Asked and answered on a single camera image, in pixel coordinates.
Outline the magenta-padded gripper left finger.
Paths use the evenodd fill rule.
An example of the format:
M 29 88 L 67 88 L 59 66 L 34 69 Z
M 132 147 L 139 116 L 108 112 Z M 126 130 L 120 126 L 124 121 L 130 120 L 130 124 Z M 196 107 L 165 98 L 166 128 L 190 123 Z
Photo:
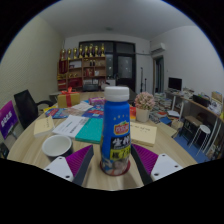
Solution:
M 89 145 L 67 157 L 57 157 L 45 171 L 81 186 L 93 155 L 93 146 Z

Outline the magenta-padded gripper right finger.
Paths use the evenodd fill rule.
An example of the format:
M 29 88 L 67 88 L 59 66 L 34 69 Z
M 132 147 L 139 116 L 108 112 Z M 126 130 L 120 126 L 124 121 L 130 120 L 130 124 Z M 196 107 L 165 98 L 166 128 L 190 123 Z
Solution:
M 182 169 L 182 166 L 174 161 L 167 154 L 157 155 L 156 153 L 133 144 L 131 154 L 137 165 L 140 177 L 144 185 L 164 178 Z

